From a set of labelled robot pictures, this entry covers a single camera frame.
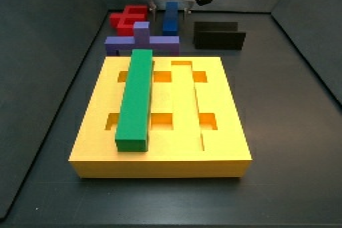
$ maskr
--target green bar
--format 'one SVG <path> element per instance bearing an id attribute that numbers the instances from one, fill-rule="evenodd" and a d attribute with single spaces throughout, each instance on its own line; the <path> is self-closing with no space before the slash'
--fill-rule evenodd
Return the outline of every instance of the green bar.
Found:
<path id="1" fill-rule="evenodd" d="M 151 80 L 152 50 L 135 49 L 115 134 L 119 152 L 145 152 L 148 149 Z"/>

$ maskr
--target dark floor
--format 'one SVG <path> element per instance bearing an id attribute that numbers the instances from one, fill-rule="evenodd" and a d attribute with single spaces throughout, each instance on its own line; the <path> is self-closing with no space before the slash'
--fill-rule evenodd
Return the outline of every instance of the dark floor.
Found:
<path id="1" fill-rule="evenodd" d="M 238 21 L 243 50 L 196 51 L 193 21 Z M 105 23 L 2 225 L 342 225 L 340 107 L 270 15 L 180 21 L 181 55 L 222 57 L 254 158 L 246 176 L 77 178 L 68 156 L 112 34 Z"/>

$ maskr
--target toy block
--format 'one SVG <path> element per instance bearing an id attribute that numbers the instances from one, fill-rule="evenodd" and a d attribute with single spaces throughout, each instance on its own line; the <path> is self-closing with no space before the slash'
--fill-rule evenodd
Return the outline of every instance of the toy block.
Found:
<path id="1" fill-rule="evenodd" d="M 179 36 L 149 36 L 149 22 L 135 22 L 133 36 L 109 36 L 105 39 L 108 56 L 117 56 L 120 51 L 132 49 L 152 49 L 168 51 L 169 55 L 179 55 Z"/>
<path id="2" fill-rule="evenodd" d="M 242 50 L 246 32 L 238 31 L 236 22 L 195 22 L 196 49 Z"/>
<path id="3" fill-rule="evenodd" d="M 151 78 L 152 50 L 133 50 L 115 134 L 119 152 L 147 151 Z"/>
<path id="4" fill-rule="evenodd" d="M 129 61 L 104 60 L 69 156 L 77 175 L 242 177 L 251 155 L 219 57 L 153 57 L 148 151 L 117 151 Z"/>
<path id="5" fill-rule="evenodd" d="M 177 35 L 177 3 L 165 3 L 165 13 L 163 21 L 163 36 Z"/>
<path id="6" fill-rule="evenodd" d="M 112 28 L 116 28 L 119 36 L 133 35 L 133 23 L 147 20 L 145 5 L 127 5 L 123 13 L 112 13 L 109 23 Z"/>

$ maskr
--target rectangular slot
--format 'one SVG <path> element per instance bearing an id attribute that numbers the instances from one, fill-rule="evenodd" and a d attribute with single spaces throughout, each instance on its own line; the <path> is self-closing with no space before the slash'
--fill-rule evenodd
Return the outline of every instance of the rectangular slot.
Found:
<path id="1" fill-rule="evenodd" d="M 112 129 L 116 129 L 117 121 L 119 121 L 119 113 L 109 113 L 104 130 L 109 131 Z"/>
<path id="2" fill-rule="evenodd" d="M 204 71 L 192 71 L 193 82 L 207 83 L 207 74 Z"/>
<path id="3" fill-rule="evenodd" d="M 172 130 L 172 113 L 151 113 L 151 129 Z"/>
<path id="4" fill-rule="evenodd" d="M 153 82 L 171 82 L 171 71 L 153 71 Z"/>
<path id="5" fill-rule="evenodd" d="M 120 71 L 117 76 L 117 82 L 125 82 L 128 71 Z"/>
<path id="6" fill-rule="evenodd" d="M 191 61 L 172 61 L 173 130 L 185 138 L 188 151 L 204 151 Z"/>
<path id="7" fill-rule="evenodd" d="M 191 61 L 171 61 L 171 65 L 189 65 L 192 67 Z"/>
<path id="8" fill-rule="evenodd" d="M 201 130 L 218 130 L 215 114 L 199 113 L 199 124 Z"/>

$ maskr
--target yellow block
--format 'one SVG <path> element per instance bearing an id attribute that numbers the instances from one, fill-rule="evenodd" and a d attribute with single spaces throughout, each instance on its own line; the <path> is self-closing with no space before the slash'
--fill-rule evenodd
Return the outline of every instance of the yellow block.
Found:
<path id="1" fill-rule="evenodd" d="M 242 177 L 248 146 L 219 57 L 153 57 L 148 152 L 117 152 L 129 57 L 107 57 L 69 163 L 83 178 Z"/>

